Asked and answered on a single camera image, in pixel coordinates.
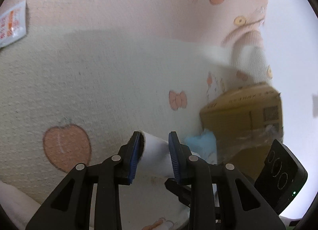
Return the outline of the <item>pink Hello Kitty chair cover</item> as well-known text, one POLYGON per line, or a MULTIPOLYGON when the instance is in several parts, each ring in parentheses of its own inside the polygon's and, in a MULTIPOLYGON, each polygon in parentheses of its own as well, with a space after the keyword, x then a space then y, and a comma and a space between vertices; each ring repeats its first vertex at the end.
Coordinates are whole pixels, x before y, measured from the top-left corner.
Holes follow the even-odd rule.
MULTIPOLYGON (((6 12, 23 0, 3 0, 6 12)), ((1 208, 24 229, 78 163, 101 163, 136 130, 201 133, 225 91, 271 79, 268 0, 26 0, 26 36, 1 48, 1 208)), ((166 178, 121 187, 124 229, 179 229, 166 178)))

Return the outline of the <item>red white sachet packet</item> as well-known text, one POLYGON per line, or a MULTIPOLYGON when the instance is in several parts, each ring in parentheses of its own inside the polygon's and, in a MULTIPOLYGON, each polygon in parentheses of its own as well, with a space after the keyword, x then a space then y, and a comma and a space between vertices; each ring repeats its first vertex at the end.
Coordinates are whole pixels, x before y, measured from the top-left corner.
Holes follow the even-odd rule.
POLYGON ((1 44, 4 48, 26 36, 26 0, 1 15, 1 44))

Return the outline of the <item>brown cardboard box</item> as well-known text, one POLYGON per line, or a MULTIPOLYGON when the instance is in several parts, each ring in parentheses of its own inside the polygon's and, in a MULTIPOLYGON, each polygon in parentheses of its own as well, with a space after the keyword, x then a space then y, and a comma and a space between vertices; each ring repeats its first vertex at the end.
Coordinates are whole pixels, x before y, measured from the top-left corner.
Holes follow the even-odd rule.
POLYGON ((279 91, 267 83, 223 93, 199 113, 216 137, 217 162, 231 163, 256 180, 273 140, 283 139, 279 91))

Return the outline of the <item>blue white tissue pack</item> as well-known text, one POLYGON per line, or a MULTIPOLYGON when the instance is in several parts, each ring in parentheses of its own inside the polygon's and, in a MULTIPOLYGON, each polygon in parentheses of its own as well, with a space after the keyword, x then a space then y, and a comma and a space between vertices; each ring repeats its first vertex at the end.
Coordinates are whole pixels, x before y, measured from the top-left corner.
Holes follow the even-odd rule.
POLYGON ((217 164, 217 140, 212 131, 205 129, 201 135, 186 137, 184 143, 206 162, 217 164))

